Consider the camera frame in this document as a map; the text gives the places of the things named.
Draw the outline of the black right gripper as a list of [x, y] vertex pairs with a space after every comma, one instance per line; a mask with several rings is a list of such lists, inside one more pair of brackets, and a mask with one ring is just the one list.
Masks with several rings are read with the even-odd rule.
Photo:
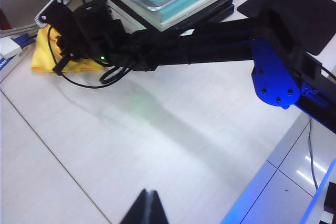
[[34, 18], [39, 27], [35, 72], [96, 71], [110, 64], [107, 36], [112, 17], [105, 1], [90, 1], [75, 10], [67, 4], [50, 0]]

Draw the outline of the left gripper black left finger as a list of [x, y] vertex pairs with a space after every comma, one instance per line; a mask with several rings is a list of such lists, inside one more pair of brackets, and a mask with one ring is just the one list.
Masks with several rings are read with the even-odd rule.
[[150, 203], [150, 193], [146, 189], [143, 189], [120, 223], [150, 223]]

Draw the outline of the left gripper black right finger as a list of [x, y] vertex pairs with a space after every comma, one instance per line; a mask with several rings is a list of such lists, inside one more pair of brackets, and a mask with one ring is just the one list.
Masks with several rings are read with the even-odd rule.
[[150, 192], [149, 221], [152, 224], [168, 224], [163, 205], [156, 190]]

